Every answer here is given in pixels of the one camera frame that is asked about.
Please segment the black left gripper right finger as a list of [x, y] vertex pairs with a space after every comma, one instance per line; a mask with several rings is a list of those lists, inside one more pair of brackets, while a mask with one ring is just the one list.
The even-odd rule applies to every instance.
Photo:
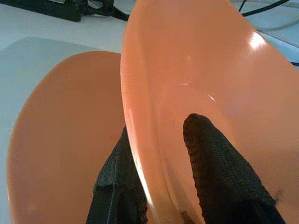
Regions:
[[206, 224], [286, 224], [250, 163], [207, 117], [190, 114], [183, 138]]

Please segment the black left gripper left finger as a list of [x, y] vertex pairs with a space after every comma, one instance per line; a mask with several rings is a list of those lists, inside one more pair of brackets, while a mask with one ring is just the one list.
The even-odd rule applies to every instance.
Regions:
[[98, 174], [86, 224], [147, 224], [147, 209], [124, 128]]

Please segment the orange plastic plate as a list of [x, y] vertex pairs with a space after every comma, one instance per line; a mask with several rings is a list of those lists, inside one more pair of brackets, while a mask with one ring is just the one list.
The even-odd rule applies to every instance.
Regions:
[[98, 173], [125, 126], [120, 59], [71, 56], [30, 94], [7, 154], [11, 224], [85, 224]]

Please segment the orange plastic bowl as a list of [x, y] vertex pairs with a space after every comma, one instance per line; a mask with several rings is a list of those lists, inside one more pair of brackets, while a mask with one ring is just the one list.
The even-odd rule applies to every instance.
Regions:
[[121, 54], [136, 169], [156, 224], [204, 224], [183, 140], [208, 117], [299, 224], [299, 70], [229, 0], [137, 0]]

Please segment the black power strip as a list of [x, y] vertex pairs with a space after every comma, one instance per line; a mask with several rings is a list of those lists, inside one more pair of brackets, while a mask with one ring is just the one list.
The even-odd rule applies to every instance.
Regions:
[[114, 0], [26, 0], [36, 12], [79, 22], [84, 15], [111, 16]]

